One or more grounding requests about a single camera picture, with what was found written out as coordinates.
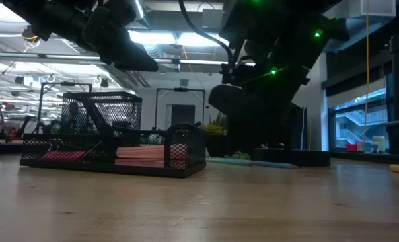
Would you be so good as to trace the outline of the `black mesh desk organizer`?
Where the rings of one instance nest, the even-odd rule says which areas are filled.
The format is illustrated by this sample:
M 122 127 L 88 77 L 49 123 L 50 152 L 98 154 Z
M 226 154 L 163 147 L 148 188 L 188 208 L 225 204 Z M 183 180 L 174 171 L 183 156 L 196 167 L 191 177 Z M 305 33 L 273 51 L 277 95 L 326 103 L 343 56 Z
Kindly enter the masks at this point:
M 84 107 L 81 98 L 90 98 L 105 121 L 112 126 L 113 137 L 98 133 L 92 118 Z M 80 111 L 86 117 L 85 127 L 80 134 L 67 130 L 69 104 L 78 103 Z M 142 99 L 125 91 L 66 93 L 63 95 L 61 129 L 56 134 L 25 134 L 23 136 L 20 165 L 27 167 L 119 173 L 126 175 L 147 175 L 160 177 L 185 178 L 206 166 L 206 133 L 191 124 L 175 124 L 167 130 L 141 130 Z M 100 144 L 101 157 L 95 163 L 44 162 L 40 158 L 50 148 L 51 139 L 64 141 L 64 151 L 85 151 Z M 187 168 L 172 169 L 170 164 L 170 146 L 186 145 Z M 116 165 L 116 151 L 119 147 L 142 147 L 164 145 L 164 168 Z

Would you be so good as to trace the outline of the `black aluminium table frame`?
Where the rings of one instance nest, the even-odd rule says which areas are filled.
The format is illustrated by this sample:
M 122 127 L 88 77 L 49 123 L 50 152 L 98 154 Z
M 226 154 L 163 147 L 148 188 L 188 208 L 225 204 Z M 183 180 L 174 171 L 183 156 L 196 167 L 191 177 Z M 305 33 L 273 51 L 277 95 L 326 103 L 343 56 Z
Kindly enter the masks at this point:
M 399 33 L 389 49 L 372 57 L 373 37 L 367 37 L 367 60 L 350 73 L 325 82 L 328 99 L 329 150 L 337 157 L 399 164 Z M 374 136 L 384 136 L 386 152 L 378 153 Z M 356 144 L 357 152 L 347 152 Z

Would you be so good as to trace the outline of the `black binder clip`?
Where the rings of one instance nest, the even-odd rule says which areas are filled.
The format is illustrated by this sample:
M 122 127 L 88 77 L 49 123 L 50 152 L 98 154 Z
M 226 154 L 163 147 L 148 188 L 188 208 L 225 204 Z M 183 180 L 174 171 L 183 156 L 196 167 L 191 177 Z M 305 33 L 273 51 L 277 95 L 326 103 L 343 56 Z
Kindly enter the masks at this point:
M 61 139 L 51 139 L 50 140 L 50 148 L 47 150 L 46 155 L 50 157 L 58 157 L 61 156 L 64 151 L 64 141 Z
M 82 157 L 83 163 L 95 163 L 101 157 L 100 144 L 95 145 Z

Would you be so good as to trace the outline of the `teal pen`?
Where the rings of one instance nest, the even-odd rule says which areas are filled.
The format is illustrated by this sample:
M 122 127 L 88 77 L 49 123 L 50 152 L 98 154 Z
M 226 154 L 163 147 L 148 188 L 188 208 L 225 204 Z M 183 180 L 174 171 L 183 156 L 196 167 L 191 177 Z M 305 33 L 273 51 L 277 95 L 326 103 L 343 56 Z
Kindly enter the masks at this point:
M 226 165 L 251 166 L 250 160 L 229 159 L 229 158 L 222 158 L 222 157 L 207 157 L 206 162 L 207 163 L 226 164 Z

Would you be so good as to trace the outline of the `black marker pen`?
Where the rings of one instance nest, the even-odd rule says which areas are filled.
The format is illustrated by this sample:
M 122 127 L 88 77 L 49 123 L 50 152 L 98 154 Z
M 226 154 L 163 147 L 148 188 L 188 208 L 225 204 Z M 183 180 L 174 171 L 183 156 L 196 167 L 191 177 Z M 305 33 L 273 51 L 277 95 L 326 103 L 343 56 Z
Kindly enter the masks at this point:
M 112 126 L 105 121 L 95 103 L 88 97 L 82 97 L 81 101 L 92 118 L 98 133 L 102 136 L 113 137 L 114 131 Z

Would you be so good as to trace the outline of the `person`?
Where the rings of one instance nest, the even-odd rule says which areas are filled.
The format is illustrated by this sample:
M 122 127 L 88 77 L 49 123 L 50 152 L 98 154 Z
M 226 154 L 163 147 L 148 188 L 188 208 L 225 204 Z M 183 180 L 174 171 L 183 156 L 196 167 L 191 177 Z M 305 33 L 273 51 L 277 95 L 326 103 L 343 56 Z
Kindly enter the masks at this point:
M 73 134 L 80 134 L 85 127 L 86 117 L 80 111 L 78 103 L 71 102 L 69 104 L 69 116 L 67 118 L 67 130 Z

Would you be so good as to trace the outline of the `potted succulent plant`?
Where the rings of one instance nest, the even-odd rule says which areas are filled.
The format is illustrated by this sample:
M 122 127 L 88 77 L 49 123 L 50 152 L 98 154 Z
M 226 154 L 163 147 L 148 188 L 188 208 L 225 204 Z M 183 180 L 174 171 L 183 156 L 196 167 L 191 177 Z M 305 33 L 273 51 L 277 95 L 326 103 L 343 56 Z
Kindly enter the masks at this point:
M 208 124 L 201 124 L 199 128 L 207 134 L 206 152 L 208 157 L 229 157 L 232 159 L 251 160 L 249 154 L 231 149 L 231 138 L 228 135 L 229 128 L 226 115 L 219 112 L 216 119 L 209 120 Z

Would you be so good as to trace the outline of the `pale green cup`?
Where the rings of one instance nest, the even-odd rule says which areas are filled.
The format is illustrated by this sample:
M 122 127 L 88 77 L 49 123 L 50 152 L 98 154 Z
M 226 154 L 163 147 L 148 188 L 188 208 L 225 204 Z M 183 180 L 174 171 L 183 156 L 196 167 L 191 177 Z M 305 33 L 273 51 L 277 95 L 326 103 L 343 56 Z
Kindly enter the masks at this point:
M 378 153 L 386 152 L 386 139 L 384 136 L 374 136 L 372 143 Z

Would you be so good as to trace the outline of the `pink eraser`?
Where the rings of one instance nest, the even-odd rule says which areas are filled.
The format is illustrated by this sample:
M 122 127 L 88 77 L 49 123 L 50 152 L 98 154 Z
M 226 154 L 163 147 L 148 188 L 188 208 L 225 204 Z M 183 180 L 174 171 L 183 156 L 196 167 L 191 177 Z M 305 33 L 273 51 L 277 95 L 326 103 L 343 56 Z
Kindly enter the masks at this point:
M 85 151 L 49 151 L 40 158 L 44 162 L 76 162 L 85 155 Z

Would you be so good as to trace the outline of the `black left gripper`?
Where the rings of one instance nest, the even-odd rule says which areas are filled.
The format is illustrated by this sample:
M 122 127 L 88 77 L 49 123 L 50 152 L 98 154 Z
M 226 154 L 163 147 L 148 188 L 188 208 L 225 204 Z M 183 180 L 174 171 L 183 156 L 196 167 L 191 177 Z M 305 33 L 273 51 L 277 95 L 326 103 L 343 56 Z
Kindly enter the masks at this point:
M 102 62 L 114 63 L 121 71 L 156 72 L 158 63 L 131 41 L 126 29 L 136 16 L 130 0 L 98 0 L 83 29 L 83 39 Z

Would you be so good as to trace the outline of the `light blue pen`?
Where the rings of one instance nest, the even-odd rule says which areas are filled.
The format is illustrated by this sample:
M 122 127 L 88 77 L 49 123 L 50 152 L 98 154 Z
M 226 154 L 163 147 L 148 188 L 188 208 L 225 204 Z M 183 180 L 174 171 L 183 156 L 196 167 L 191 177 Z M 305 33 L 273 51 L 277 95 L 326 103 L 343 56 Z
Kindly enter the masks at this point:
M 261 166 L 261 167 L 274 167 L 274 168 L 282 168 L 282 169 L 297 169 L 296 165 L 290 163 L 273 163 L 266 161 L 251 161 L 251 166 Z

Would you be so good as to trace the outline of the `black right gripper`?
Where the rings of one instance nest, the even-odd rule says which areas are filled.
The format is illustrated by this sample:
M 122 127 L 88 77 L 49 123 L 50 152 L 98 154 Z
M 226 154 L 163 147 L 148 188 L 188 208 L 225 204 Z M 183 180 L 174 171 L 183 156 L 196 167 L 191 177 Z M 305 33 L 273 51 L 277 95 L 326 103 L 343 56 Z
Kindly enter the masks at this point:
M 228 119 L 229 153 L 253 153 L 266 145 L 264 119 L 272 116 L 264 98 L 230 85 L 212 88 L 208 102 Z

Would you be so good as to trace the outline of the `black partition cabinet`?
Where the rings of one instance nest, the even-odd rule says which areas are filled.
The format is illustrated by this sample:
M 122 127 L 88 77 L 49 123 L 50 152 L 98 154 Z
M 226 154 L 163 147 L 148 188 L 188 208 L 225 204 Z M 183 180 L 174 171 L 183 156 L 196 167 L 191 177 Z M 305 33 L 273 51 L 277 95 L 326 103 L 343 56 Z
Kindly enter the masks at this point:
M 292 149 L 307 149 L 307 108 L 291 104 L 289 110 L 288 128 Z

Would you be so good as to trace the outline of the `pink sticky note pad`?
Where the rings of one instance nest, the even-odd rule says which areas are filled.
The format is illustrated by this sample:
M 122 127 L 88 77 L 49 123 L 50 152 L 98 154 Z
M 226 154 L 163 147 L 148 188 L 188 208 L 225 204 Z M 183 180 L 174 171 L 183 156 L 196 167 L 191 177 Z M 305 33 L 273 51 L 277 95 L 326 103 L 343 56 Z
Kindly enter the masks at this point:
M 172 169 L 187 168 L 186 145 L 170 146 L 170 164 Z M 142 147 L 119 147 L 116 151 L 116 165 L 164 168 L 164 145 Z

